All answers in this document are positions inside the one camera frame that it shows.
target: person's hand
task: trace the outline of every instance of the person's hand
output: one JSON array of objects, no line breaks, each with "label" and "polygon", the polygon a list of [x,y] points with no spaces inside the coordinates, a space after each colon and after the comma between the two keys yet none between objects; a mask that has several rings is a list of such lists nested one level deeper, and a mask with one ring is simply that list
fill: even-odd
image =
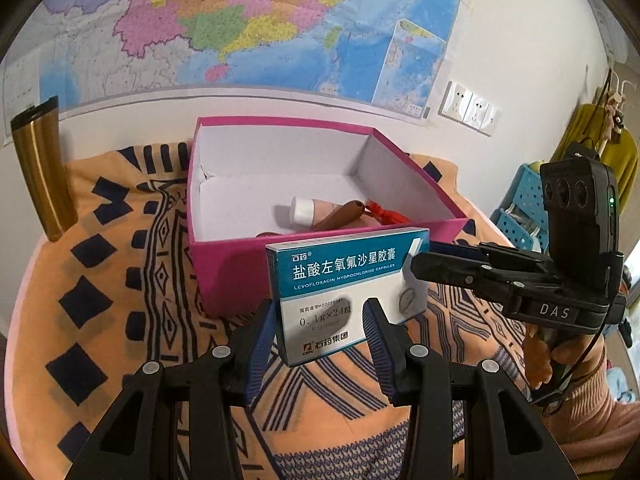
[{"label": "person's hand", "polygon": [[[593,338],[593,335],[578,335],[571,341],[557,346],[551,352],[547,344],[538,337],[537,326],[527,323],[526,330],[522,344],[524,373],[533,390],[537,390],[543,383],[547,384],[551,380],[552,360],[563,365],[575,365]],[[603,349],[604,338],[600,336],[584,361],[574,370],[573,380],[588,376],[598,367]]]}]

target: small bottle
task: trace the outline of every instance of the small bottle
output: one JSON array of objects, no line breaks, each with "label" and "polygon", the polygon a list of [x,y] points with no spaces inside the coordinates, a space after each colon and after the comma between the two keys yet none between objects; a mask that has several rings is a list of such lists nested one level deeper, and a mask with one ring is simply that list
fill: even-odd
[{"label": "small bottle", "polygon": [[[289,219],[291,225],[300,225],[313,228],[327,218],[340,204],[334,204],[325,200],[295,197],[291,202]],[[378,227],[380,223],[368,214],[362,215],[357,220],[345,225],[343,229],[358,229],[363,227]]]}]

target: pink box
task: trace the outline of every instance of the pink box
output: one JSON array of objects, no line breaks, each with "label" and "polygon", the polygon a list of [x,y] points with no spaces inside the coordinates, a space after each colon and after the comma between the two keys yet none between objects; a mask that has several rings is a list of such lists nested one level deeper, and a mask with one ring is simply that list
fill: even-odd
[{"label": "pink box", "polygon": [[[209,317],[254,311],[270,295],[265,245],[337,234],[290,225],[294,196],[378,202],[451,242],[464,213],[374,128],[274,117],[198,120],[187,183],[189,245]],[[362,228],[341,234],[374,231]],[[280,236],[255,236],[261,232]]]}]

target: map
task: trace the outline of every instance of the map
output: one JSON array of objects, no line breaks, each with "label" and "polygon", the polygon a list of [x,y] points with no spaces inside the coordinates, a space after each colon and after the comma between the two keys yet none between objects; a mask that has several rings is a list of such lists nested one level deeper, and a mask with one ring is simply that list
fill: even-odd
[{"label": "map", "polygon": [[421,117],[460,0],[44,0],[0,66],[5,122],[58,95],[292,89]]}]

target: screw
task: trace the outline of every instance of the screw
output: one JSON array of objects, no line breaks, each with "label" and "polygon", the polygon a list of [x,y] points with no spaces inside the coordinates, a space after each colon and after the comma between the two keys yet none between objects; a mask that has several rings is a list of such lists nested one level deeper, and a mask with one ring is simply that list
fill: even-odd
[{"label": "screw", "polygon": [[216,346],[211,353],[213,354],[213,357],[223,358],[231,354],[231,348],[226,345],[220,345]]},{"label": "screw", "polygon": [[409,348],[409,352],[416,357],[427,357],[429,355],[429,349],[423,345],[413,345]]},{"label": "screw", "polygon": [[490,374],[495,374],[500,369],[500,365],[491,359],[487,359],[482,361],[482,369]]},{"label": "screw", "polygon": [[160,365],[155,361],[149,361],[142,367],[142,371],[147,375],[155,374],[159,369]]}]

